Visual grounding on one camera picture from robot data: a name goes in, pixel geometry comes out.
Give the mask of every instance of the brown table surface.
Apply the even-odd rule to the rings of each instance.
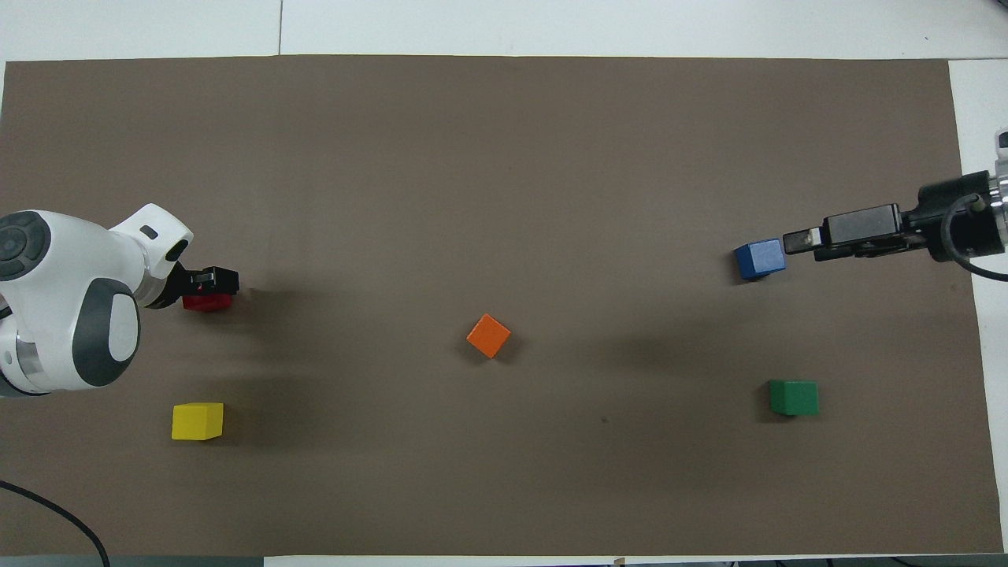
[[[147,202],[237,269],[112,386],[0,401],[0,477],[115,554],[1001,550],[968,274],[742,284],[745,242],[957,177],[944,62],[8,64],[3,210]],[[490,313],[497,359],[465,342]],[[811,379],[784,419],[770,379]],[[225,435],[169,439],[171,407]],[[87,552],[0,496],[0,555]]]

